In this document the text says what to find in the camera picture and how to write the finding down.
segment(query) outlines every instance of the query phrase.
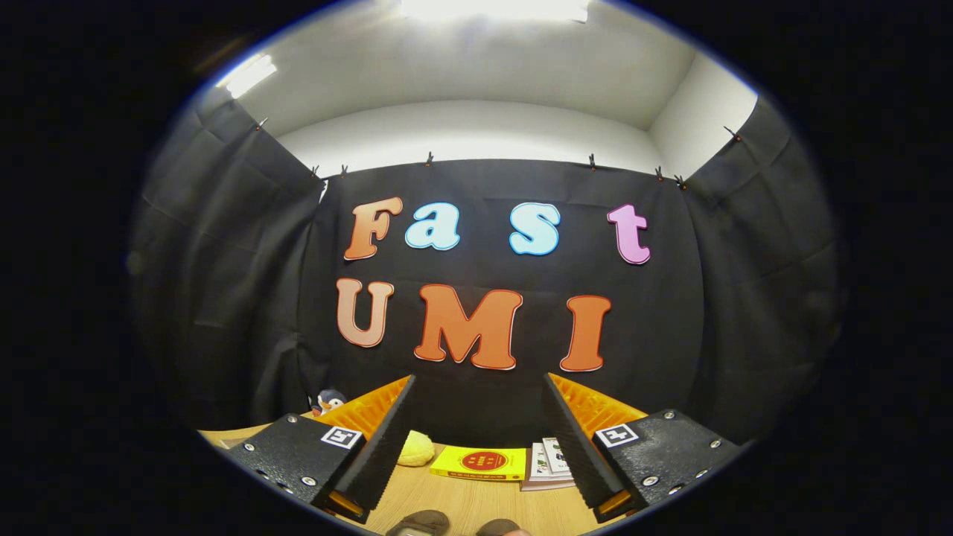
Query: light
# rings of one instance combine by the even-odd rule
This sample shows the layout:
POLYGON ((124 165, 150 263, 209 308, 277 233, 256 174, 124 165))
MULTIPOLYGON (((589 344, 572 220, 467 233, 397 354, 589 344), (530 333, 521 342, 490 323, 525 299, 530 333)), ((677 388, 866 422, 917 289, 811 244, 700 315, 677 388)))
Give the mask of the light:
POLYGON ((404 16, 425 20, 489 15, 509 20, 586 22, 589 0, 401 0, 404 16))
POLYGON ((277 71, 278 68, 272 63, 271 56, 259 54, 242 62, 215 86, 217 88, 225 86, 232 94, 232 98, 238 98, 277 71))

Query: shoe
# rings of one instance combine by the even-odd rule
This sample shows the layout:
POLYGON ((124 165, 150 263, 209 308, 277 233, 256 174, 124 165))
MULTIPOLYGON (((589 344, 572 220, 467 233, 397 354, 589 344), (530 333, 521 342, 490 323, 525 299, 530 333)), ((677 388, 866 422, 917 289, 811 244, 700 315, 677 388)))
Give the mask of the shoe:
POLYGON ((437 510, 420 510, 391 527, 386 536, 405 536, 408 533, 415 536, 420 533, 428 536, 443 536, 448 528, 450 528, 450 519, 447 518, 447 514, 437 510))
POLYGON ((494 519, 481 526, 476 532, 476 536, 503 536, 503 534, 514 530, 519 530, 519 525, 508 519, 494 519))

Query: light blue letter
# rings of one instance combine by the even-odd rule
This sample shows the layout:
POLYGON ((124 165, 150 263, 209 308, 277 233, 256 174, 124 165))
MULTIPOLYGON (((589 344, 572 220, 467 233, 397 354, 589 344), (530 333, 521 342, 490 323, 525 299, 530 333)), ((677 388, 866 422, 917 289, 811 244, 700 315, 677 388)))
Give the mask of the light blue letter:
POLYGON ((450 203, 431 203, 414 212, 416 223, 407 228, 404 239, 412 248, 433 247, 439 251, 453 249, 459 244, 460 235, 456 233, 456 223, 460 220, 460 211, 450 203))
POLYGON ((559 211, 553 205, 518 204, 510 213, 510 223, 518 231, 510 235, 510 247, 517 255, 546 255, 559 245, 559 211))

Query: yellow ball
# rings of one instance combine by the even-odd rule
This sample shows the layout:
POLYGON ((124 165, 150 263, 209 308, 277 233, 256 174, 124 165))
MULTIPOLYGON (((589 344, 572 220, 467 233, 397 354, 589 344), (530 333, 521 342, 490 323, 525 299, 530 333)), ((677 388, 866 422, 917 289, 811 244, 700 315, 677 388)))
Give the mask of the yellow ball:
POLYGON ((420 467, 434 457, 434 443, 430 438, 420 432, 411 430, 407 435, 407 441, 404 442, 404 448, 400 451, 400 458, 397 459, 398 465, 407 465, 409 467, 420 467))

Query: penguin toy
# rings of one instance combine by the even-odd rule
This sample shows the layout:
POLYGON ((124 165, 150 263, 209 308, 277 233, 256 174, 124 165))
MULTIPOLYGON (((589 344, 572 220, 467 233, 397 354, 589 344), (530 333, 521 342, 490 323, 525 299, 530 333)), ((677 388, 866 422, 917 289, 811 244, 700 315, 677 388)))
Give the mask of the penguin toy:
POLYGON ((325 389, 317 394, 317 400, 312 401, 311 411, 314 413, 315 417, 321 416, 336 407, 342 406, 347 403, 347 399, 344 398, 344 395, 333 389, 325 389))

